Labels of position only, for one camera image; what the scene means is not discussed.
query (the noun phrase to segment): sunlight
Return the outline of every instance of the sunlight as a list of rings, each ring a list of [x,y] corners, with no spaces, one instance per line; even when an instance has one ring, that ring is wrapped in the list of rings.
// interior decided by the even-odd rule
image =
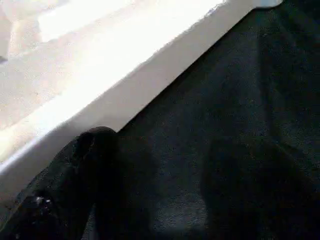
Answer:
[[[42,41],[56,39],[134,2],[135,0],[70,0],[38,17]]]

